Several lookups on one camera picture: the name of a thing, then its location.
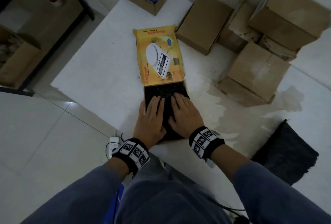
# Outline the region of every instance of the black packing material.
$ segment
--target black packing material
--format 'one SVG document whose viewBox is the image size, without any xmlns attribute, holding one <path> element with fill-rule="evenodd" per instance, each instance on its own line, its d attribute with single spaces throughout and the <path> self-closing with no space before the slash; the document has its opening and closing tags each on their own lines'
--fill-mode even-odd
<svg viewBox="0 0 331 224">
<path fill-rule="evenodd" d="M 318 156 L 318 152 L 297 135 L 286 119 L 252 161 L 262 164 L 287 184 L 293 185 L 315 165 Z"/>
<path fill-rule="evenodd" d="M 167 130 L 167 133 L 165 134 L 163 139 L 159 141 L 159 143 L 164 141 L 174 141 L 174 140 L 183 139 L 183 137 L 180 136 L 178 133 L 176 133 L 168 123 L 170 116 L 172 116 L 175 119 L 171 106 L 171 96 L 174 96 L 175 93 L 180 93 L 185 97 L 190 98 L 187 95 L 184 82 L 177 82 L 177 83 L 156 85 L 156 86 L 145 86 L 146 108 L 150 103 L 152 97 L 161 96 L 161 98 L 165 98 L 164 111 L 163 111 L 163 126 Z"/>
</svg>

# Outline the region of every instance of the person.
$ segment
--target person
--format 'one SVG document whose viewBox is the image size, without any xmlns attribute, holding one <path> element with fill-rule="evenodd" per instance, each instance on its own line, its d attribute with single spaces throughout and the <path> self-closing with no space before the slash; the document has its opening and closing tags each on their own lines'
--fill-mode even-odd
<svg viewBox="0 0 331 224">
<path fill-rule="evenodd" d="M 331 223 L 331 216 L 297 190 L 250 161 L 207 127 L 193 103 L 171 97 L 174 118 L 169 124 L 189 139 L 201 159 L 211 159 L 232 182 L 252 223 Z M 122 180 L 125 187 L 115 223 L 232 223 L 204 188 L 149 153 L 166 131 L 162 126 L 164 98 L 144 101 L 133 138 L 113 157 L 47 201 L 22 223 L 101 223 Z"/>
</svg>

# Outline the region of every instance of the hand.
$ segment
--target hand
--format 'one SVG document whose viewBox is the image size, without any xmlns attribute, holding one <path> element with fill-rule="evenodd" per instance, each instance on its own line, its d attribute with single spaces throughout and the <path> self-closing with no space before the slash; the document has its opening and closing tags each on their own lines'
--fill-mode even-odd
<svg viewBox="0 0 331 224">
<path fill-rule="evenodd" d="M 176 99 L 173 96 L 171 97 L 171 105 L 176 122 L 170 116 L 169 124 L 176 133 L 188 139 L 195 130 L 205 124 L 198 109 L 189 98 L 179 93 L 175 93 L 175 97 Z"/>
<path fill-rule="evenodd" d="M 157 112 L 160 98 L 160 96 L 154 96 L 151 99 L 145 115 L 145 101 L 143 100 L 141 102 L 138 120 L 133 131 L 133 137 L 144 143 L 148 150 L 151 149 L 151 147 L 154 146 L 157 142 L 159 142 L 167 133 L 165 128 L 162 126 L 164 98 L 161 99 L 159 111 Z"/>
</svg>

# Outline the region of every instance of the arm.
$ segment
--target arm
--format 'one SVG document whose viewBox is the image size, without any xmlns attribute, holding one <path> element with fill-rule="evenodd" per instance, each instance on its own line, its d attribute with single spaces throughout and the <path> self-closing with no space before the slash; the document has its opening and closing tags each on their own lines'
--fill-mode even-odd
<svg viewBox="0 0 331 224">
<path fill-rule="evenodd" d="M 176 122 L 170 118 L 169 124 L 191 141 L 198 129 L 204 126 L 199 111 L 180 94 L 172 98 L 172 107 Z M 220 145 L 209 150 L 209 156 L 203 158 L 210 158 L 232 182 L 251 222 L 331 223 L 330 215 L 266 168 L 225 145 L 224 140 L 214 141 Z"/>
<path fill-rule="evenodd" d="M 143 101 L 133 137 L 149 150 L 166 131 L 162 127 L 164 99 L 153 97 L 144 113 Z M 89 172 L 38 208 L 22 224 L 38 223 L 100 223 L 108 210 L 113 195 L 129 174 L 128 165 L 112 157 L 104 165 Z"/>
</svg>

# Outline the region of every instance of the blue shirt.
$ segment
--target blue shirt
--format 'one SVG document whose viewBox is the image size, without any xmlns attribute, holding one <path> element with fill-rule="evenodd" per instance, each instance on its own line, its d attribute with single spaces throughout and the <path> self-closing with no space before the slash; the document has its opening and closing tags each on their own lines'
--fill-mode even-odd
<svg viewBox="0 0 331 224">
<path fill-rule="evenodd" d="M 55 195 L 23 224 L 100 223 L 121 184 L 100 166 Z M 252 223 L 331 223 L 331 216 L 258 163 L 235 173 L 233 185 Z M 225 212 L 189 187 L 173 181 L 135 184 L 122 198 L 116 223 L 231 223 Z"/>
</svg>

